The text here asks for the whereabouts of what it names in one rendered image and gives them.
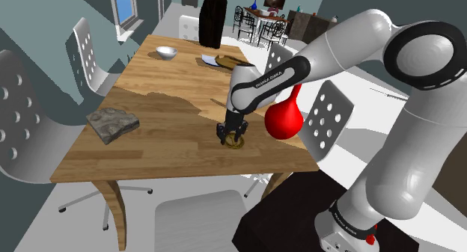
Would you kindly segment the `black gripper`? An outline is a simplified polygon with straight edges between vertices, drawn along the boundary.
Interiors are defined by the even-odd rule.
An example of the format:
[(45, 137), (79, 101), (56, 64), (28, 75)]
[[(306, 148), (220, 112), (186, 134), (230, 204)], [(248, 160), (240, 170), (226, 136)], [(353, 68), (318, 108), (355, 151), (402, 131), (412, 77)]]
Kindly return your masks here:
[(225, 122), (216, 124), (216, 135), (222, 145), (228, 133), (235, 131), (234, 141), (237, 142), (245, 133), (248, 122), (244, 121), (244, 115), (230, 110), (226, 111)]

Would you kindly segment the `red round vase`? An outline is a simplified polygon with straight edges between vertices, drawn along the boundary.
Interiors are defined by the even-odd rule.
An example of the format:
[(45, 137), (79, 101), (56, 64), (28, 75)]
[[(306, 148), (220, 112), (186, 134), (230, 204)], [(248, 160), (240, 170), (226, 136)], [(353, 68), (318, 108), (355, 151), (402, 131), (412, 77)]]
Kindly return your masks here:
[(295, 85), (286, 100), (274, 104), (267, 109), (264, 123), (267, 132), (273, 138), (287, 140), (301, 130), (303, 116), (296, 103), (301, 86), (301, 84)]

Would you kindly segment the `brown wooden board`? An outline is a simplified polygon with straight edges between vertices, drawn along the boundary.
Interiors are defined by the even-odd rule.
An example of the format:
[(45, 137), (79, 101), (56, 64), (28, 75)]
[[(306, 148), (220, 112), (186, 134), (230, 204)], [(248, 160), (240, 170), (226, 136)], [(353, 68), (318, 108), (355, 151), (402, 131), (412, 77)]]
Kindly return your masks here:
[(226, 68), (228, 70), (233, 70), (235, 66), (237, 65), (243, 65), (243, 66), (251, 66), (251, 64), (247, 61), (242, 61), (238, 58), (235, 58), (235, 57), (232, 57), (232, 56), (229, 56), (229, 55), (225, 55), (223, 57), (220, 57), (219, 55), (217, 55), (215, 57), (215, 62), (220, 66), (220, 67), (223, 67), (223, 68)]

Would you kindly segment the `wooden table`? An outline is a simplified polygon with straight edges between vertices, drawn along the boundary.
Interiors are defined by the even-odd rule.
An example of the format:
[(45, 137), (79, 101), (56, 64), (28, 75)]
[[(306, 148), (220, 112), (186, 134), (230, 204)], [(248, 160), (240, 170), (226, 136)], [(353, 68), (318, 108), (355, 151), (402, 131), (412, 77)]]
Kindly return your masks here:
[[(164, 61), (156, 53), (158, 46), (178, 53)], [(230, 76), (202, 65), (204, 53), (213, 55), (214, 50), (190, 40), (146, 37), (102, 103), (134, 114), (140, 126), (108, 145), (85, 128), (52, 175), (54, 183), (95, 185), (112, 211), (121, 251), (127, 229), (121, 180), (269, 173), (271, 191), (292, 172), (312, 171), (310, 165), (278, 156), (290, 150), (298, 159), (301, 153), (310, 157), (298, 138), (283, 142), (252, 130), (263, 110), (248, 116), (243, 148), (220, 144), (216, 124), (225, 118)]]

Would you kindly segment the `white perforated chair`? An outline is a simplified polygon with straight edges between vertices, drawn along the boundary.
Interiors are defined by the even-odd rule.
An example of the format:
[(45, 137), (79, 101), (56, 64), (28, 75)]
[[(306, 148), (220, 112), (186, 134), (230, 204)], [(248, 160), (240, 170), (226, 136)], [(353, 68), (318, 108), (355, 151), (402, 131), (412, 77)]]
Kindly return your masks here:
[(0, 51), (0, 172), (20, 182), (49, 184), (83, 129), (51, 120), (21, 60)]
[[(353, 108), (352, 102), (332, 81), (324, 81), (310, 112), (305, 114), (300, 111), (303, 125), (296, 134), (311, 156), (306, 158), (305, 154), (301, 153), (301, 158), (298, 159), (290, 150), (280, 152), (278, 156), (287, 162), (295, 161), (301, 166), (310, 165), (312, 171), (318, 170), (317, 163), (327, 157), (336, 140), (339, 139), (352, 115)], [(264, 118), (254, 122), (252, 130), (265, 138), (273, 138), (266, 130)]]
[(179, 38), (198, 41), (199, 18), (182, 15), (179, 18)]
[(96, 61), (88, 21), (82, 17), (73, 27), (87, 86), (96, 94), (106, 96), (118, 80), (118, 73), (102, 70)]
[(284, 61), (291, 59), (292, 57), (293, 53), (289, 49), (278, 43), (273, 43), (269, 49), (264, 73), (268, 73), (270, 70), (277, 67)]

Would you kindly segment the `dark robot stand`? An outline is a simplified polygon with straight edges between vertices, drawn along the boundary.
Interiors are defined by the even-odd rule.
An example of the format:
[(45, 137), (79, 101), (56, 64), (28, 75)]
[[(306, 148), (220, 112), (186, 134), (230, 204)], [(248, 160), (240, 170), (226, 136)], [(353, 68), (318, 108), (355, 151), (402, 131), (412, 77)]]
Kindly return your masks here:
[(346, 191), (321, 170), (293, 173), (241, 218), (232, 242), (239, 252), (352, 252), (342, 242), (324, 251), (314, 228)]

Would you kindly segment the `white bowl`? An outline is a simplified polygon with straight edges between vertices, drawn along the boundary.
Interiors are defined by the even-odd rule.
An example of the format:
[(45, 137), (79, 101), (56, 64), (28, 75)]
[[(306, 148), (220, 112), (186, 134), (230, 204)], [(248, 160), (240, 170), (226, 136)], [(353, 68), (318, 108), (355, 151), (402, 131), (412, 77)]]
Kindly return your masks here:
[(177, 49), (170, 46), (158, 46), (156, 48), (156, 53), (161, 57), (164, 61), (172, 60), (178, 53)]

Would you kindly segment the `tall black vase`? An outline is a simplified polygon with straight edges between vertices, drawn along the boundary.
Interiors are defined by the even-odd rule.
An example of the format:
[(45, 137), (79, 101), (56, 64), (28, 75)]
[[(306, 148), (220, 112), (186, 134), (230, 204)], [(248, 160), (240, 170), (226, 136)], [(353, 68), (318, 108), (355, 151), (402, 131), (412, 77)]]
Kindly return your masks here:
[(220, 48), (227, 4), (227, 0), (204, 0), (198, 32), (198, 41), (202, 46)]

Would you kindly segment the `grey stone block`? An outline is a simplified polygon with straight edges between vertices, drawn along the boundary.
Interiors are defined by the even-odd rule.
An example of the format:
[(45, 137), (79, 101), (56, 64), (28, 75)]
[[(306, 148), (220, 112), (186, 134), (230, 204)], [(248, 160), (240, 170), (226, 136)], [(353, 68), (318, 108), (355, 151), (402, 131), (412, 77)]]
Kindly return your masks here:
[(140, 126), (140, 121), (134, 114), (115, 108), (102, 108), (86, 118), (105, 145)]

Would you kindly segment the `small dining table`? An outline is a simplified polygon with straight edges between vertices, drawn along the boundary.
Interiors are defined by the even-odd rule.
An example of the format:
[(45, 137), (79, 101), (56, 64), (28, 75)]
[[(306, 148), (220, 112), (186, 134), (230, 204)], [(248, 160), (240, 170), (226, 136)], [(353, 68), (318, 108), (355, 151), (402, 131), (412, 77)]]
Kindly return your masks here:
[(245, 10), (246, 13), (252, 15), (257, 20), (257, 26), (254, 29), (254, 34), (253, 34), (253, 41), (255, 43), (258, 43), (259, 41), (261, 26), (265, 22), (283, 21), (286, 23), (290, 23), (290, 21), (286, 20), (285, 18), (281, 16), (274, 14), (273, 12), (268, 12), (268, 11), (260, 10), (260, 9), (253, 10), (250, 7), (244, 7), (243, 9)]

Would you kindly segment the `dark sideboard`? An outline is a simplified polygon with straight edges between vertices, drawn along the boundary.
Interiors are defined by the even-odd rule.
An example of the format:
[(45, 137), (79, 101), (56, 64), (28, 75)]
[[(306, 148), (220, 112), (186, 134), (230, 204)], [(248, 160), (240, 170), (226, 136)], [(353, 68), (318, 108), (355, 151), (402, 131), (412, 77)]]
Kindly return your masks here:
[(288, 38), (307, 44), (338, 24), (329, 19), (294, 10), (289, 11), (287, 20), (291, 22)]

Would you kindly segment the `window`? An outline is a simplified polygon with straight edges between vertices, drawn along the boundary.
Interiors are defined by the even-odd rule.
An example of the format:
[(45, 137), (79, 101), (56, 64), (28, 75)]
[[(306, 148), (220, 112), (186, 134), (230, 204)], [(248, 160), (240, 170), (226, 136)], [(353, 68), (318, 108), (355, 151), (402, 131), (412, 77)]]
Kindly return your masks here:
[(138, 21), (137, 0), (111, 0), (111, 5), (119, 29), (130, 29)]

